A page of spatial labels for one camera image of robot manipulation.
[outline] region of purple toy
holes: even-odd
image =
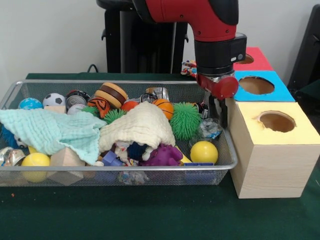
[[[141,166],[179,166],[183,154],[171,145],[160,144],[153,150],[147,161],[140,162]]]

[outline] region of mint green towel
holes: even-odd
[[[52,155],[68,147],[91,165],[99,156],[99,129],[106,125],[88,112],[67,115],[44,109],[0,110],[0,123],[40,153]]]

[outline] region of white cloth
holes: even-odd
[[[100,130],[99,151],[109,151],[116,141],[147,144],[153,149],[160,144],[176,144],[168,119],[154,104],[142,102],[126,115]]]

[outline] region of soccer ball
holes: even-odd
[[[42,102],[43,106],[65,106],[66,98],[59,93],[50,93]]]

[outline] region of blue top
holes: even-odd
[[[239,81],[245,77],[261,77],[274,85],[274,91],[267,94],[253,94],[245,91],[240,85],[234,99],[239,102],[295,102],[284,82],[275,71],[236,71]]]

